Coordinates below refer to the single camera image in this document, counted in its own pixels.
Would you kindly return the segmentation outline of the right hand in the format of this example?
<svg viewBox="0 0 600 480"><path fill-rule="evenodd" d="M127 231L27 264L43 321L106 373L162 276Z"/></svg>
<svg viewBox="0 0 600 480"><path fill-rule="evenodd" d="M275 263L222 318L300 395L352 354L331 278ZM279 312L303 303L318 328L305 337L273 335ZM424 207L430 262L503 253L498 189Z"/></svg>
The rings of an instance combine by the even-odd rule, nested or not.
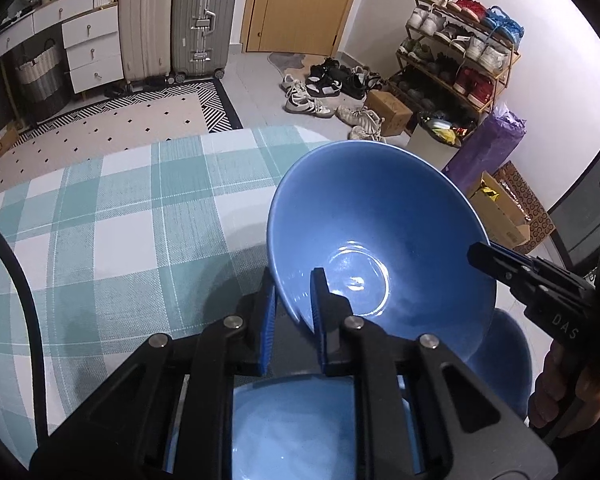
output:
<svg viewBox="0 0 600 480"><path fill-rule="evenodd" d="M577 385L568 385L560 368L564 357L564 347L553 341L528 404L530 425L541 429L558 417L559 402L567 393L574 393L583 402L582 408L562 430L561 438L587 430L600 420L600 377L584 370Z"/></svg>

